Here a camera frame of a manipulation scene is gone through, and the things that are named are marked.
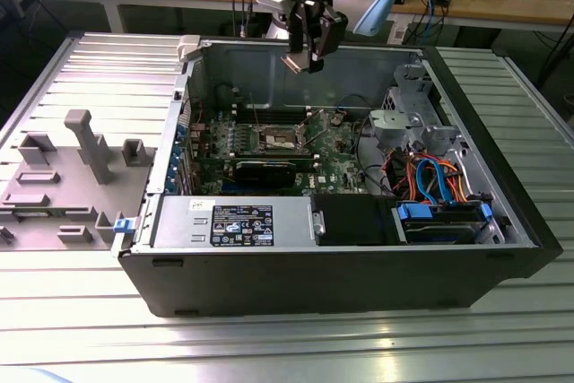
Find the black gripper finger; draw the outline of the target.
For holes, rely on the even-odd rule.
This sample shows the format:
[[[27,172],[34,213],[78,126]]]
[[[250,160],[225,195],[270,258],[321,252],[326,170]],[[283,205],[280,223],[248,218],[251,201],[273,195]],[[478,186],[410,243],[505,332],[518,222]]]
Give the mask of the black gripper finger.
[[[325,5],[321,15],[311,19],[308,32],[308,72],[310,74],[323,70],[324,58],[339,48],[347,25],[347,16],[337,12],[331,5]]]
[[[303,52],[305,44],[304,20],[306,18],[303,3],[296,3],[288,16],[289,51],[290,55]]]

